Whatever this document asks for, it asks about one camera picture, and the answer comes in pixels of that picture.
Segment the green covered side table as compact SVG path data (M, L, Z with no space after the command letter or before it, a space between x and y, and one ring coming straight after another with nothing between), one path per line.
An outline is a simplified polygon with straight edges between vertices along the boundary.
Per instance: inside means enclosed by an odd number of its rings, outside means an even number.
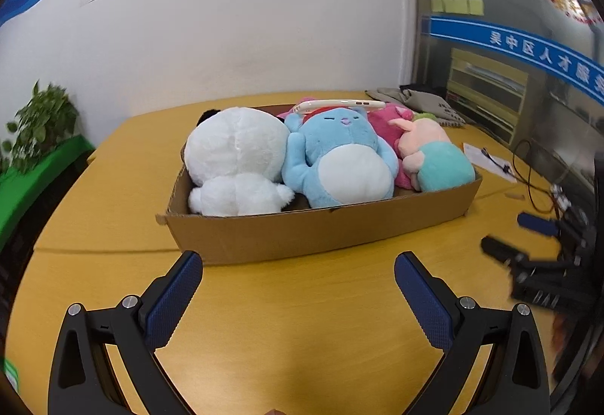
M83 136L73 137L45 156L25 174L9 168L1 176L1 243L41 193L80 156L87 157L95 147Z

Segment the pink bear plush toy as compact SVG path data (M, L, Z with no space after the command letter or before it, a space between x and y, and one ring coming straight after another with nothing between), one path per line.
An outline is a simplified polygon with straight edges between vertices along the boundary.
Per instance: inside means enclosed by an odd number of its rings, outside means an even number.
M314 98L304 98L302 101L316 100ZM277 117L285 120L286 117L293 113L291 109L280 113ZM311 115L314 112L301 114L302 116ZM397 177L394 180L395 186L403 189L410 190L411 183L410 178L404 173L402 169L401 156L398 153L398 140L400 139L403 130L398 126L390 125L392 119L405 119L412 120L414 118L414 112L406 107L395 105L394 103L386 103L386 107L375 111L366 111L368 115L368 122L371 124L375 132L382 137L389 146L395 151L398 162L400 164Z

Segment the clear white phone case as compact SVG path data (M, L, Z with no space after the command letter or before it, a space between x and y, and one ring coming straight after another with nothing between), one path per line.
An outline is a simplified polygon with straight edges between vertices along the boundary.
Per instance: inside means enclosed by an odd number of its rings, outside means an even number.
M314 112L315 110L322 108L334 108L334 107L344 107L344 108L362 108L365 111L375 111L379 109L383 109L386 107L386 103L382 101L375 100L353 100L353 99L316 99L316 100L306 100L295 105L291 112L298 114L306 114L310 112Z

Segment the brown cardboard box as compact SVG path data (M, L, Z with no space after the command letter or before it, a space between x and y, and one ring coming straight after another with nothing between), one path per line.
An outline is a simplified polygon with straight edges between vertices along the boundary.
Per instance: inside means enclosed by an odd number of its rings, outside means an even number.
M277 117L291 108L254 109ZM194 185L183 163L184 145L182 168L160 222L180 249L196 251L211 266L312 255L435 226L463 216L481 184L477 171L474 182L443 191L417 192L394 183L389 199L327 208L312 208L304 195L295 192L293 201L278 213L204 217L188 206Z

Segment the white paper packet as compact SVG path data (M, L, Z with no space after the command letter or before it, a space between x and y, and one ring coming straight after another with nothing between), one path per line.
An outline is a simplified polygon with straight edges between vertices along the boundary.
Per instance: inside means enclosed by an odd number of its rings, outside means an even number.
M470 163L474 164L475 167L482 168L482 170L499 176L510 183L517 182L510 161L491 155L485 147L478 148L468 143L463 144L463 151L470 160Z

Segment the yellow sticky notes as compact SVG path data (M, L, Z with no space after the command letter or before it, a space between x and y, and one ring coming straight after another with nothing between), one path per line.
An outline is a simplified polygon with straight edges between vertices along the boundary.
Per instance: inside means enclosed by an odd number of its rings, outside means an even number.
M484 15L483 0L430 0L432 13Z

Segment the pink and teal plush toy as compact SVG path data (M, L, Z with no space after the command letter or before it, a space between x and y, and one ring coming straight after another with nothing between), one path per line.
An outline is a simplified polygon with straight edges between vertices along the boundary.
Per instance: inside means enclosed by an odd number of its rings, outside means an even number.
M396 148L414 191L443 191L475 181L470 160L435 120L392 119L389 125L402 130Z

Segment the green potted plant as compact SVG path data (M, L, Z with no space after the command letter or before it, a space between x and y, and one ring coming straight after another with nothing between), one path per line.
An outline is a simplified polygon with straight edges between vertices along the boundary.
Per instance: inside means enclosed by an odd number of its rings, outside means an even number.
M6 122L9 138L1 141L1 173L31 171L59 144L73 137L79 111L65 88L36 82L29 102Z

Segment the grey cloth bag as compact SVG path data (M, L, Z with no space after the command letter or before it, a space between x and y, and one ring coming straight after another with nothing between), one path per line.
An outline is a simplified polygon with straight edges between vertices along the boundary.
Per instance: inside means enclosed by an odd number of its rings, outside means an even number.
M378 88L366 90L371 99L404 106L414 113L431 113L443 127L460 128L466 121L440 96L412 89Z

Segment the blue plush toy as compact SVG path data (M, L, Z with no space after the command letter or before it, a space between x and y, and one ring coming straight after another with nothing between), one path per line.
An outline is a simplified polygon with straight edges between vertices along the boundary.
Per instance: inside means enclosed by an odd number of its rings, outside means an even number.
M360 107L325 106L287 115L282 181L312 208L365 203L394 195L398 159Z

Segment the white plush toy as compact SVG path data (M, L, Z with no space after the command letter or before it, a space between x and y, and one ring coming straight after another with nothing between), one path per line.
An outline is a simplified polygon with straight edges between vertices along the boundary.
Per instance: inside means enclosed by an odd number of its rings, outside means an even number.
M278 213L295 192L282 182L290 131L274 115L249 107L211 109L188 135L182 159L194 188L192 213L243 217Z

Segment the yellow metal rack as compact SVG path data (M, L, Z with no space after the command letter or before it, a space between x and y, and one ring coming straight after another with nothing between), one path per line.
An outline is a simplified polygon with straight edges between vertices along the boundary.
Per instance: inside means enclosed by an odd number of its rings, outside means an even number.
M510 147L524 105L529 75L507 63L452 48L447 101L461 115Z

